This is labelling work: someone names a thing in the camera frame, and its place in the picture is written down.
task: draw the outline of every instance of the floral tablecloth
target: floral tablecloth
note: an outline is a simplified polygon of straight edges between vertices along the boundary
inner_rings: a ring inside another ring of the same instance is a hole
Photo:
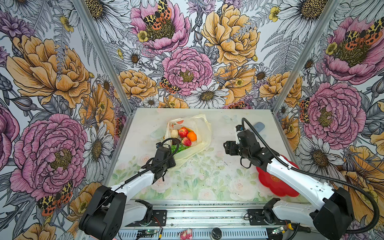
[[[134,175],[155,155],[156,143],[150,137],[165,131],[172,119],[205,114],[212,125],[212,141],[208,149],[190,158],[176,170],[170,169],[153,185],[143,189],[135,199],[219,200],[266,202],[272,192],[260,184],[256,167],[246,169],[239,156],[225,154],[223,143],[235,139],[234,127],[246,117],[251,123],[262,122],[262,137],[280,154],[288,156],[273,116],[269,110],[246,109],[144,109],[139,108],[114,167],[109,186]],[[285,200],[306,202],[302,197]]]

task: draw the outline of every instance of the black knob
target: black knob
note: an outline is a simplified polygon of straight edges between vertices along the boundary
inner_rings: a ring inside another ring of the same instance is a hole
[[[221,239],[222,236],[223,236],[223,234],[221,233],[220,228],[215,227],[214,229],[212,229],[211,239],[219,240],[219,239]]]

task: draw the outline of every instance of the plastic bag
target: plastic bag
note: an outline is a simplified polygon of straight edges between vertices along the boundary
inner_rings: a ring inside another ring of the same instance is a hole
[[[177,170],[180,168],[187,160],[198,154],[199,152],[204,151],[210,144],[212,139],[212,129],[211,124],[207,121],[205,114],[196,115],[193,117],[187,118],[178,118],[168,122],[167,131],[165,139],[171,137],[171,131],[173,129],[180,129],[186,127],[195,132],[197,140],[192,142],[192,146],[179,152],[174,155],[176,166],[169,169],[170,171]]]

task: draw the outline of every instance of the red flower-shaped plate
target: red flower-shaped plate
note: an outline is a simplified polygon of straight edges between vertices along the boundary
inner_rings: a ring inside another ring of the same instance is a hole
[[[290,164],[294,165],[298,168],[298,166],[289,161],[286,157],[284,157],[285,160],[287,160]],[[274,175],[271,175],[267,172],[264,172],[261,168],[256,167],[257,171],[259,172],[259,181],[261,184],[269,188],[273,194],[284,197],[284,196],[290,196],[290,197],[297,197],[299,196],[299,193],[296,192],[293,188],[288,186],[285,182],[280,180],[279,178],[275,177]]]

